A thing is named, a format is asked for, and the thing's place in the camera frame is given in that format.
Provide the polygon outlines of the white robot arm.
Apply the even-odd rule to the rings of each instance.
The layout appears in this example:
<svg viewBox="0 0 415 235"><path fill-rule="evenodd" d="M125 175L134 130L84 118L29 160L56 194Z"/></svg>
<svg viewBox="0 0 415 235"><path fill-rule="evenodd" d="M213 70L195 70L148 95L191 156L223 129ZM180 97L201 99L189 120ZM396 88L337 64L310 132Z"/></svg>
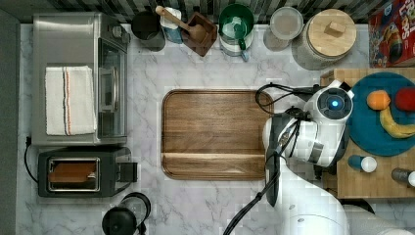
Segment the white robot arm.
<svg viewBox="0 0 415 235"><path fill-rule="evenodd" d="M344 82L299 87L305 105L275 114L265 124L265 195L282 219L278 235L414 235L353 205L288 168L288 159L328 167L339 161L348 141L346 122L353 93Z"/></svg>

